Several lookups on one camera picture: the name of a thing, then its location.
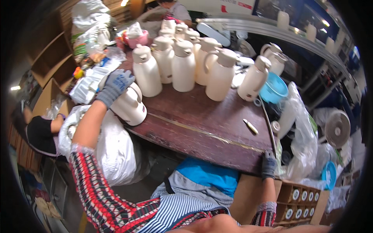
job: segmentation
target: person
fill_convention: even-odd
[[[185,6],[174,0],[157,0],[158,4],[167,9],[163,19],[174,19],[176,23],[184,22],[188,27],[192,26],[192,18]]]
[[[327,232],[329,227],[272,228],[276,217],[272,153],[263,156],[263,193],[253,225],[240,226],[229,213],[238,172],[193,158],[185,159],[150,200],[121,199],[108,185],[94,156],[100,124],[113,101],[134,81],[130,71],[110,74],[103,90],[77,126],[69,156],[71,171],[88,220],[99,232]]]
[[[18,133],[35,151],[67,162],[66,157],[61,156],[58,150],[58,132],[66,118],[63,114],[58,114],[54,120],[43,116],[32,117],[31,108],[22,100],[16,104],[11,118]]]

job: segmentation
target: blue bowl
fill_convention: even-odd
[[[287,97],[289,94],[288,86],[276,74],[270,72],[268,79],[264,86],[260,89],[260,97],[267,103],[271,102],[277,104],[282,98]]]
[[[332,190],[334,188],[335,182],[337,181],[337,169],[332,161],[326,163],[325,168],[321,173],[321,179],[327,181],[325,189]]]

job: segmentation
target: striped sleeve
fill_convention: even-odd
[[[276,207],[277,203],[272,201],[260,204],[251,224],[261,227],[272,227],[276,218]]]
[[[73,144],[69,160],[83,209],[99,232],[135,232],[156,214],[159,198],[132,203],[114,194],[92,148]]]

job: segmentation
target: work glove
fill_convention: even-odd
[[[113,104],[118,97],[124,92],[131,83],[135,81],[135,77],[131,75],[131,71],[124,69],[114,70],[106,80],[102,91],[97,95],[96,99],[101,100],[107,107]]]
[[[165,20],[175,20],[176,23],[181,23],[181,20],[175,19],[173,17],[167,16],[164,18]]]
[[[261,166],[261,177],[262,180],[265,178],[275,178],[274,172],[277,166],[276,158],[273,155],[273,152],[271,151],[266,151],[263,155],[263,163]]]

